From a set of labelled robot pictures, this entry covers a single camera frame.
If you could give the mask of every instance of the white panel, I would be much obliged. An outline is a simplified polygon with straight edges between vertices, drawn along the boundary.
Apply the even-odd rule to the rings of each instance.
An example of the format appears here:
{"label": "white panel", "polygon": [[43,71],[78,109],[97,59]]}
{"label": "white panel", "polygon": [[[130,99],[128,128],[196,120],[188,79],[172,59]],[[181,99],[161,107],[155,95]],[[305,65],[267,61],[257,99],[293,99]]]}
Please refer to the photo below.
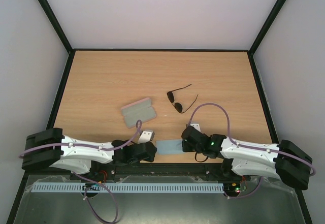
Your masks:
{"label": "white panel", "polygon": [[313,158],[317,174],[304,192],[313,223],[324,223],[324,0],[287,0],[255,60],[280,139]]}
{"label": "white panel", "polygon": [[249,49],[276,0],[48,0],[74,48]]}
{"label": "white panel", "polygon": [[44,130],[67,53],[37,0],[0,0],[0,223],[22,178],[26,136]]}

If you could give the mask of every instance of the black sunglasses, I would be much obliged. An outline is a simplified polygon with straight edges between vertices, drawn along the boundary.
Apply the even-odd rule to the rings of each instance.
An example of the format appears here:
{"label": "black sunglasses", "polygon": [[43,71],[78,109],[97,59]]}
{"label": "black sunglasses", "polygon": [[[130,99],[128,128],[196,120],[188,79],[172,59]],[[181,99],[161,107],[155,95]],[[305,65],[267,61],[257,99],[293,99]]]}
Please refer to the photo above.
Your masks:
{"label": "black sunglasses", "polygon": [[[186,86],[186,87],[178,88],[178,89],[174,89],[174,90],[172,90],[172,91],[167,92],[168,100],[173,104],[174,101],[175,101],[175,98],[174,98],[173,92],[174,92],[174,91],[177,91],[177,90],[181,90],[181,89],[187,88],[187,87],[189,87],[189,86],[191,86],[191,84],[188,85],[188,86]],[[195,103],[195,101],[197,101],[198,96],[199,96],[199,94],[197,95],[197,97],[195,98],[195,100],[193,101],[193,103],[192,103],[192,104],[191,104],[191,105],[190,105],[190,106],[189,106],[185,111],[183,111],[183,106],[182,106],[180,103],[177,102],[177,103],[173,104],[174,107],[175,107],[175,109],[176,109],[176,111],[177,111],[178,113],[185,113],[189,108],[191,108],[191,106]]]}

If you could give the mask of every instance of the wooden table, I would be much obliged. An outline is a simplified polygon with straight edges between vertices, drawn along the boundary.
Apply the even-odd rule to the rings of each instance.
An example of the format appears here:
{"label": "wooden table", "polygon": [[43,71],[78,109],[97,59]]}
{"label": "wooden table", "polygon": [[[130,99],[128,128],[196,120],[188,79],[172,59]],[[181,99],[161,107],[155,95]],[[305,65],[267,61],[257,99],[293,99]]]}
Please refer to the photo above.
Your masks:
{"label": "wooden table", "polygon": [[[187,108],[178,113],[166,93]],[[55,127],[71,137],[107,142],[126,140],[135,128],[126,128],[120,108],[150,97],[157,118],[143,124],[156,140],[180,139],[193,110],[202,103],[223,106],[238,140],[271,143],[257,88],[245,52],[77,51],[60,104]],[[207,135],[227,134],[224,113],[213,106],[194,117]],[[198,155],[198,160],[205,157]],[[194,153],[159,155],[155,163],[195,163]],[[209,159],[207,162],[222,162]]]}

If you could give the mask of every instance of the gray floor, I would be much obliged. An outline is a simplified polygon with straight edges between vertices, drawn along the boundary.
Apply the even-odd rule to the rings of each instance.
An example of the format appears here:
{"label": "gray floor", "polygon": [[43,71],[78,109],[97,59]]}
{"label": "gray floor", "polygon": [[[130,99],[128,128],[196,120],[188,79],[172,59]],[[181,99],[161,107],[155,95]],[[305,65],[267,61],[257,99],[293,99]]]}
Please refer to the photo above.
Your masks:
{"label": "gray floor", "polygon": [[[227,200],[222,194],[115,194],[120,224],[304,223],[298,200],[289,188],[265,183],[251,197]],[[105,220],[115,216],[109,194],[91,200]],[[15,224],[99,223],[80,193],[26,191]]]}

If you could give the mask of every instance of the purple cable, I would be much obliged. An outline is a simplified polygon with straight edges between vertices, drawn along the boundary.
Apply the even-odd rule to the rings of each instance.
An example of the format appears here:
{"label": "purple cable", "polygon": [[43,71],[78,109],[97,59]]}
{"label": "purple cable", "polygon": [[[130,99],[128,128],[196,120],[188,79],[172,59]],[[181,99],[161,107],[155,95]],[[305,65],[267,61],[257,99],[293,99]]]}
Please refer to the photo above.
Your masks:
{"label": "purple cable", "polygon": [[[142,121],[141,120],[138,120],[137,123],[136,123],[136,126],[137,126],[137,130],[136,130],[135,134],[129,140],[127,140],[124,144],[122,144],[120,146],[117,146],[117,147],[114,147],[114,148],[109,148],[109,149],[102,148],[101,150],[103,150],[103,151],[112,151],[112,150],[116,150],[116,149],[123,148],[126,145],[128,145],[131,141],[133,141],[133,139],[137,136],[137,134],[140,134],[141,133]],[[54,147],[54,146],[69,146],[69,143],[52,143],[52,144],[40,145],[40,146],[31,148],[31,149],[25,150],[24,152],[22,152],[20,154],[19,157],[20,158],[23,158],[24,155],[27,154],[27,153],[30,153],[30,152],[33,152],[33,151],[39,150],[39,149],[44,149],[44,148],[48,148],[48,147]],[[74,143],[73,146],[79,146],[79,147],[87,147],[87,148],[98,149],[98,146],[90,145],[90,144]]]}
{"label": "purple cable", "polygon": [[[255,150],[260,150],[260,151],[267,151],[266,149],[259,148],[259,147],[255,147],[255,146],[248,146],[248,145],[237,144],[237,143],[232,139],[232,137],[231,137],[231,135],[230,135],[230,119],[229,119],[229,115],[228,115],[228,113],[226,112],[226,110],[225,110],[222,106],[220,106],[220,105],[218,105],[218,104],[215,104],[215,103],[205,103],[205,104],[199,105],[199,106],[198,106],[198,107],[193,111],[192,116],[191,116],[191,118],[190,118],[189,121],[188,121],[188,125],[191,124],[192,119],[193,119],[195,113],[197,112],[197,110],[198,110],[199,108],[201,108],[201,107],[203,107],[203,106],[207,106],[207,105],[216,106],[216,107],[220,108],[220,109],[224,112],[224,114],[225,114],[225,116],[226,116],[226,118],[227,118],[227,133],[228,133],[228,137],[229,137],[229,140],[230,140],[233,144],[235,144],[235,145],[237,145],[237,146],[239,146],[239,147],[247,148],[247,149],[255,149]],[[316,174],[316,170],[315,170],[315,168],[314,168],[314,167],[313,167],[309,162],[305,161],[304,159],[300,159],[299,157],[297,157],[297,156],[295,156],[295,155],[293,155],[293,154],[289,154],[289,153],[282,152],[282,151],[275,150],[275,149],[270,149],[270,152],[277,153],[277,154],[282,154],[282,155],[288,156],[288,157],[290,157],[290,158],[296,159],[297,161],[300,161],[300,162],[306,164],[308,167],[310,167],[310,168],[313,170],[313,172],[310,173],[310,176],[314,176],[314,175]]]}
{"label": "purple cable", "polygon": [[230,197],[230,196],[228,196],[228,195],[224,192],[224,195],[225,195],[227,198],[231,199],[231,200],[242,199],[242,198],[249,197],[249,196],[253,195],[253,194],[254,194],[254,193],[255,193],[255,192],[256,192],[256,191],[261,187],[262,182],[263,182],[263,177],[260,177],[259,182],[258,182],[258,185],[257,185],[256,188],[255,188],[252,192],[250,192],[249,194],[246,194],[246,195],[243,195],[243,196]]}
{"label": "purple cable", "polygon": [[115,204],[115,210],[116,210],[116,213],[115,213],[115,218],[114,218],[114,220],[112,221],[112,222],[109,222],[109,221],[106,221],[106,220],[104,220],[104,219],[102,219],[97,213],[96,213],[96,211],[94,210],[94,208],[92,207],[92,205],[91,205],[91,203],[90,203],[90,201],[89,201],[89,199],[88,199],[88,197],[87,197],[87,191],[88,191],[88,189],[89,188],[91,188],[91,187],[88,187],[88,188],[86,188],[86,190],[85,190],[85,193],[84,193],[84,200],[86,200],[87,201],[87,203],[88,203],[88,205],[89,205],[89,207],[90,207],[90,210],[92,211],[92,213],[93,213],[93,215],[96,217],[96,219],[99,221],[99,222],[101,222],[101,223],[103,223],[103,224],[114,224],[114,223],[117,223],[117,216],[118,216],[118,206],[117,206],[117,202],[116,202],[116,199],[114,198],[114,195],[113,195],[113,193],[104,185],[104,184],[101,184],[101,183],[99,183],[99,182],[96,182],[96,181],[93,181],[93,180],[91,180],[91,179],[88,179],[88,178],[86,178],[86,177],[82,177],[82,176],[80,176],[80,175],[78,175],[77,173],[75,173],[75,172],[72,172],[73,174],[75,174],[77,177],[79,177],[80,179],[82,179],[82,180],[85,180],[85,181],[88,181],[88,182],[92,182],[92,183],[94,183],[94,184],[96,184],[96,185],[99,185],[99,186],[101,186],[103,189],[105,189],[110,195],[111,195],[111,197],[112,197],[112,199],[113,199],[113,201],[114,201],[114,204]]}

